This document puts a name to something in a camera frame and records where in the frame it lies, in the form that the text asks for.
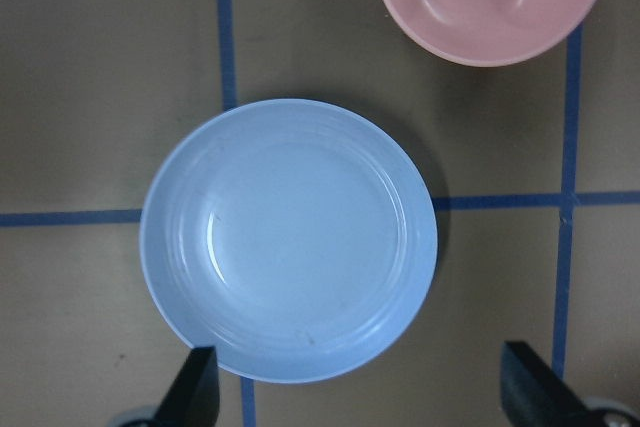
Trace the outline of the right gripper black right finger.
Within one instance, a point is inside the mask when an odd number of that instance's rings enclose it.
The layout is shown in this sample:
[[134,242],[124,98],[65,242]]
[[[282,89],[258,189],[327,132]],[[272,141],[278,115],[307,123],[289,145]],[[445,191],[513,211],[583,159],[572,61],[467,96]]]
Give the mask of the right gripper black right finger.
[[584,403],[523,341],[502,346],[500,400],[512,426],[590,425]]

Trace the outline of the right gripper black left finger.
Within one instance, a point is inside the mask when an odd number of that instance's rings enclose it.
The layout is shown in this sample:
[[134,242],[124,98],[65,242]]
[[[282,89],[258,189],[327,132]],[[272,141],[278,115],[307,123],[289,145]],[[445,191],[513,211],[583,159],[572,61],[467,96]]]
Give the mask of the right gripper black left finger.
[[220,386],[214,347],[190,351],[153,415],[160,426],[214,426],[220,412]]

